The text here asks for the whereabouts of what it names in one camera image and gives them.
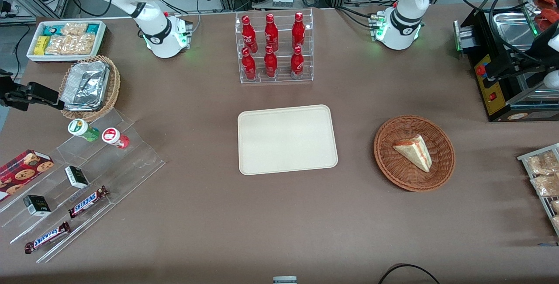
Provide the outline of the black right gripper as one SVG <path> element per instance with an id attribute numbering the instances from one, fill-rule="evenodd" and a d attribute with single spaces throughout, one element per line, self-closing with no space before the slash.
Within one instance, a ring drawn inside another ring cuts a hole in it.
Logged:
<path id="1" fill-rule="evenodd" d="M 4 107 L 12 107 L 20 111 L 27 111 L 29 107 L 28 97 L 52 104 L 54 109 L 62 111 L 65 103 L 59 100 L 59 93 L 44 85 L 30 82 L 28 85 L 15 83 L 12 73 L 0 71 L 0 104 Z"/>

